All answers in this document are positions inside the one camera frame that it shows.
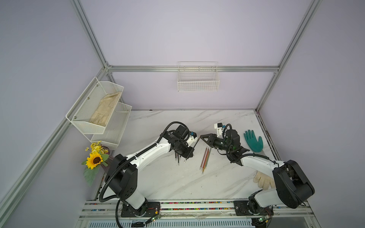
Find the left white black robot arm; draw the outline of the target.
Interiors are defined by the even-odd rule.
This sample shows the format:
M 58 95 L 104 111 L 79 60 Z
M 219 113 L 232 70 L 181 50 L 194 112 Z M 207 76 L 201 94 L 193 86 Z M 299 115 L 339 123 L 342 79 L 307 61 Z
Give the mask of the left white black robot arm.
M 192 158 L 192 145 L 197 141 L 197 133 L 190 131 L 182 122 L 174 121 L 147 147 L 127 156 L 115 156 L 106 173 L 99 201 L 117 198 L 136 211 L 146 208 L 148 201 L 137 189 L 138 173 L 169 152 L 185 159 Z

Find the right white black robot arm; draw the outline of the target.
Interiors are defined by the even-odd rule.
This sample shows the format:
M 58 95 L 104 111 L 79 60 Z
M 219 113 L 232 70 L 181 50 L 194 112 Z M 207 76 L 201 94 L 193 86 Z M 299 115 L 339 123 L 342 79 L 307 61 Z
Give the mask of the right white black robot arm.
M 299 164 L 293 160 L 278 161 L 262 154 L 263 139 L 253 130 L 245 131 L 248 148 L 240 144 L 234 129 L 224 127 L 219 134 L 206 134 L 200 138 L 211 148 L 223 151 L 230 163 L 256 170 L 255 183 L 260 190 L 249 196 L 245 212 L 258 215 L 269 206 L 284 204 L 295 209 L 314 195 L 315 189 Z

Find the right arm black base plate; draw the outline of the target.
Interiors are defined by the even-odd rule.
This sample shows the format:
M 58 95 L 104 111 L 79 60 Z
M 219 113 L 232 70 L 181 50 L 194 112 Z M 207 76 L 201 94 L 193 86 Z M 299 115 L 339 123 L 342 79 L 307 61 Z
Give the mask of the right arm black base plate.
M 253 200 L 236 200 L 233 204 L 237 216 L 273 215 L 272 206 L 263 208 Z

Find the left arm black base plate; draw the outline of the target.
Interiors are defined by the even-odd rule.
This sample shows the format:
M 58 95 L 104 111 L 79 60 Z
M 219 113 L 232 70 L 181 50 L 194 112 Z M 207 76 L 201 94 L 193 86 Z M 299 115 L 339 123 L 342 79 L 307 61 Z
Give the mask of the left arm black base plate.
M 141 208 L 135 209 L 131 205 L 123 204 L 120 216 L 122 218 L 132 217 L 152 217 L 157 215 L 160 211 L 161 203 L 157 201 L 144 203 Z

